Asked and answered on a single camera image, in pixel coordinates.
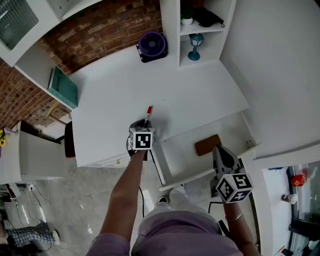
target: wall outlet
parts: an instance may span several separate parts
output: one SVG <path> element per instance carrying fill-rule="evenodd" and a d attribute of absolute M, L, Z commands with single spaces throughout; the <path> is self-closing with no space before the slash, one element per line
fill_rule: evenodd
<path fill-rule="evenodd" d="M 31 191 L 31 189 L 32 189 L 33 191 L 36 190 L 36 187 L 35 187 L 34 184 L 29 184 L 29 185 L 27 185 L 27 187 L 28 187 L 28 190 L 29 190 L 29 191 Z"/>

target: white wall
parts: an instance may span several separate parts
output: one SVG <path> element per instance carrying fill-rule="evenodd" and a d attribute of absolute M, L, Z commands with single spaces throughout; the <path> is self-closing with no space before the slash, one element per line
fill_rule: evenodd
<path fill-rule="evenodd" d="M 239 0 L 221 61 L 250 105 L 257 157 L 320 139 L 320 7 Z"/>

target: gray floor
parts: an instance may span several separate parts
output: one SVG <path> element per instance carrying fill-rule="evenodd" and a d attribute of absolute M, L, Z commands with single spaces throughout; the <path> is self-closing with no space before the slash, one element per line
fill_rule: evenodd
<path fill-rule="evenodd" d="M 124 169 L 112 168 L 77 168 L 75 159 L 65 159 L 65 177 L 47 182 L 49 188 L 49 200 L 44 200 L 38 190 L 34 192 L 43 208 L 46 221 L 53 225 L 61 235 L 61 248 L 52 246 L 42 255 L 49 256 L 73 256 L 73 251 L 79 256 L 86 255 L 88 248 L 99 233 L 105 218 L 109 198 L 113 187 Z M 212 174 L 189 182 L 185 190 L 191 202 L 208 210 L 210 198 L 210 179 Z M 45 199 L 48 198 L 46 182 L 38 180 L 35 182 Z M 143 167 L 141 189 L 145 197 L 145 213 L 152 209 L 158 198 L 163 194 L 159 192 L 160 179 L 153 163 L 146 163 Z M 24 226 L 35 226 L 38 219 L 43 219 L 39 204 L 33 194 L 25 189 L 18 199 L 19 215 Z M 138 226 L 142 220 L 142 198 L 138 195 L 138 211 L 134 223 L 131 245 L 137 237 Z M 254 239 L 257 239 L 253 213 L 249 199 L 240 204 L 244 217 L 250 227 Z M 21 228 L 22 224 L 18 217 L 18 211 L 14 203 L 5 203 L 8 217 L 15 228 Z M 224 210 L 221 204 L 213 204 L 210 213 L 217 220 L 224 220 Z M 50 244 L 42 243 L 40 246 L 47 250 Z"/>

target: small fan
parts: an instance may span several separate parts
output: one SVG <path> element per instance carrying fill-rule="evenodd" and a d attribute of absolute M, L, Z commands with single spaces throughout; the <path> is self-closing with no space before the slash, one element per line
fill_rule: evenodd
<path fill-rule="evenodd" d="M 140 37 L 137 46 L 142 62 L 150 62 L 167 56 L 167 42 L 158 32 L 148 32 Z"/>

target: red object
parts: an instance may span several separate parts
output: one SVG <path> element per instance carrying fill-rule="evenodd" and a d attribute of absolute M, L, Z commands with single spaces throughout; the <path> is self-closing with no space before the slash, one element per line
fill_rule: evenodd
<path fill-rule="evenodd" d="M 299 174 L 292 178 L 291 184 L 294 187 L 302 187 L 306 183 L 306 181 L 306 176 L 303 174 Z"/>
<path fill-rule="evenodd" d="M 148 111 L 147 111 L 146 113 L 149 114 L 149 115 L 151 115 L 153 107 L 154 107 L 154 106 L 149 106 Z"/>

